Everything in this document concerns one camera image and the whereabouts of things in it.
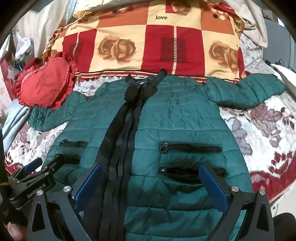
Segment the green quilted puffer jacket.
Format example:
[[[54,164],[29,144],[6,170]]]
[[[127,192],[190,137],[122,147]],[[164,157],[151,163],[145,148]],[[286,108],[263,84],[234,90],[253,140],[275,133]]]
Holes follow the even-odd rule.
[[[69,154],[80,163],[59,169],[57,186],[74,184],[94,163],[102,166],[83,213],[95,240],[205,240],[221,213],[195,181],[197,167],[222,168],[229,184],[252,191],[219,108],[254,108],[284,90],[271,74],[199,83],[161,71],[104,83],[91,97],[71,92],[57,109],[36,106],[29,125],[45,132],[66,124],[46,160]]]

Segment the light blue folded cloth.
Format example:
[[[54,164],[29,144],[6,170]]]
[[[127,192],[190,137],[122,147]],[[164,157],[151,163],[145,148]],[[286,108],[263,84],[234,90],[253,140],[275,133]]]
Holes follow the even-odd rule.
[[[19,104],[18,99],[14,99],[12,101],[8,117],[4,122],[4,127],[2,128],[5,155],[15,139],[16,134],[29,117],[30,111],[31,109],[29,107]]]

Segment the red heart-shaped ruffled pillow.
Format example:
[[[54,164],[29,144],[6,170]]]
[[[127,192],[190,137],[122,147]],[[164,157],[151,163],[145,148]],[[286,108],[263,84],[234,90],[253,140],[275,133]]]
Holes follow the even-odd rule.
[[[64,52],[58,52],[46,64],[24,70],[16,80],[19,104],[57,109],[73,91],[75,61]]]

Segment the red cream rose checkered blanket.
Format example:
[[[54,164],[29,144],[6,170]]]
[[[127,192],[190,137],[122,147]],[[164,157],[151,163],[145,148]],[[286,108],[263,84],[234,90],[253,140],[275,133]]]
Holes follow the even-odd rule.
[[[151,75],[165,69],[204,81],[246,76],[244,23],[225,3],[146,1],[88,13],[53,33],[43,53],[64,52],[82,78]]]

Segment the white grey bedding pile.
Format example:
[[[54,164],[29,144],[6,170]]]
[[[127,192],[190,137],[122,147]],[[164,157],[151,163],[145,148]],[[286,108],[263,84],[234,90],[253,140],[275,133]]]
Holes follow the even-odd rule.
[[[268,37],[261,8],[249,0],[224,0],[244,22],[243,33],[254,44],[267,48]]]

